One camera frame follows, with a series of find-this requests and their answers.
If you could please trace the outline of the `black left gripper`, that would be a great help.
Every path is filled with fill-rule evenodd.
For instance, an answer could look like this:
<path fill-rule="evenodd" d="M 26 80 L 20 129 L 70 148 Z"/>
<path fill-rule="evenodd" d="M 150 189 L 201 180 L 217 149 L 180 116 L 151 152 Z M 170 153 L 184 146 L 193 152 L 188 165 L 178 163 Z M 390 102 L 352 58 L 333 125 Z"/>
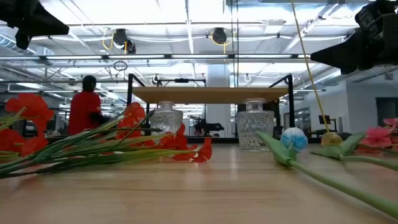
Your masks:
<path fill-rule="evenodd" d="M 39 0 L 1 0 L 1 20 L 18 28 L 16 45 L 27 50 L 35 36 L 66 35 L 69 27 L 49 13 Z"/>

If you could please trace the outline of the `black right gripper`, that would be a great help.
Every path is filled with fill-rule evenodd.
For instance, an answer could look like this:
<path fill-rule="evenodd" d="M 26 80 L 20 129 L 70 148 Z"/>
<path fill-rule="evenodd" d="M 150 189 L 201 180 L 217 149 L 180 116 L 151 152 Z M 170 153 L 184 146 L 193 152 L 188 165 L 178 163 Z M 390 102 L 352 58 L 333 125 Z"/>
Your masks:
<path fill-rule="evenodd" d="M 310 59 L 343 74 L 376 65 L 397 65 L 397 14 L 357 14 L 359 30 L 344 42 L 319 50 Z"/>

